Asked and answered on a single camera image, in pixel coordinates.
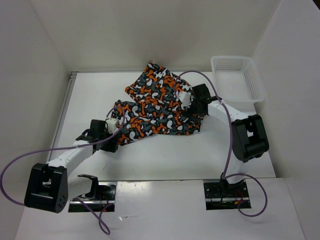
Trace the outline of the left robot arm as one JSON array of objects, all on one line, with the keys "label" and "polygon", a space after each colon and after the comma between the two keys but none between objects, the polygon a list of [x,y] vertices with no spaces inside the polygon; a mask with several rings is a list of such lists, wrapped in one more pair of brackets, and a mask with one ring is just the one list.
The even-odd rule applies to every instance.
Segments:
[{"label": "left robot arm", "polygon": [[79,135],[73,146],[47,163],[36,163],[30,172],[24,205],[28,208],[60,213],[68,200],[100,194],[98,178],[81,173],[69,181],[71,173],[97,151],[116,152],[120,123],[115,118],[93,119],[90,127]]}]

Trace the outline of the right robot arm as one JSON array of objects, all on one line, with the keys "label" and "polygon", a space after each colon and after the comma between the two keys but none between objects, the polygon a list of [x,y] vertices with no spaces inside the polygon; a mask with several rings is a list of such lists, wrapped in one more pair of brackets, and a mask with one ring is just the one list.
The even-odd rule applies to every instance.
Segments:
[{"label": "right robot arm", "polygon": [[231,149],[219,180],[220,197],[235,194],[247,173],[246,163],[260,158],[269,150],[263,119],[258,114],[248,115],[211,96],[203,83],[192,88],[194,94],[191,113],[214,117],[229,127]]}]

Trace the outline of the orange camouflage shorts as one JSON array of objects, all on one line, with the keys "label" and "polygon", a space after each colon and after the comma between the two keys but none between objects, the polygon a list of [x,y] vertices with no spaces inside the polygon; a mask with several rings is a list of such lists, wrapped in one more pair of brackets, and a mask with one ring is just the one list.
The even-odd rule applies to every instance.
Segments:
[{"label": "orange camouflage shorts", "polygon": [[142,74],[124,90],[132,101],[117,100],[112,118],[124,122],[118,145],[124,146],[153,135],[192,135],[204,117],[187,117],[178,101],[179,92],[193,95],[192,86],[167,68],[149,62]]}]

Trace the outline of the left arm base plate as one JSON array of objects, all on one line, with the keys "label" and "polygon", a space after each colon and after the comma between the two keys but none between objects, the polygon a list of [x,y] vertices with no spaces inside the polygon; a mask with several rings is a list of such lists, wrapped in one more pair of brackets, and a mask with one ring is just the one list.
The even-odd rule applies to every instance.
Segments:
[{"label": "left arm base plate", "polygon": [[104,210],[104,212],[115,211],[117,190],[116,181],[98,181],[96,190],[91,191],[91,188],[91,181],[74,184],[71,186],[71,189],[69,190],[69,213],[89,212],[89,210],[81,202],[79,202],[77,198],[83,201],[95,213],[99,213],[107,205],[108,207]]}]

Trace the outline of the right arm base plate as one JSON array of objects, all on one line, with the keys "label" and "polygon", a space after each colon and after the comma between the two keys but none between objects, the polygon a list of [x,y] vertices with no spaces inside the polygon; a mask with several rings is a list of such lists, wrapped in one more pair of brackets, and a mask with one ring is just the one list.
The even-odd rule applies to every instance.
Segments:
[{"label": "right arm base plate", "polygon": [[225,186],[222,180],[203,181],[206,210],[250,209],[250,196],[244,180],[235,186]]}]

